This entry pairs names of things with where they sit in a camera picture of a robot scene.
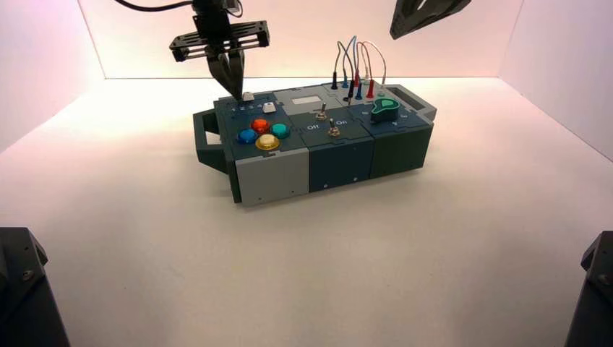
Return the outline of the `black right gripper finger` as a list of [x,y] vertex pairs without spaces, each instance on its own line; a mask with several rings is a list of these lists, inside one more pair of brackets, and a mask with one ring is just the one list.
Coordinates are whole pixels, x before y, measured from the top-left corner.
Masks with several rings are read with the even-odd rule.
[[460,12],[470,3],[471,0],[418,1],[418,10],[413,17],[414,32]]
[[390,36],[397,40],[415,30],[414,15],[418,10],[416,0],[397,0],[390,26]]

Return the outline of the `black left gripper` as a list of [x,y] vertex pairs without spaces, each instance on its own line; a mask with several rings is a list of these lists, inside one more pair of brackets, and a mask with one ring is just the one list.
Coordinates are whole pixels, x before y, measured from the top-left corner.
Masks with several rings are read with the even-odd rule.
[[241,1],[193,1],[196,30],[174,38],[169,48],[175,61],[206,58],[211,75],[236,100],[243,93],[244,52],[270,45],[264,20],[231,23],[244,13]]

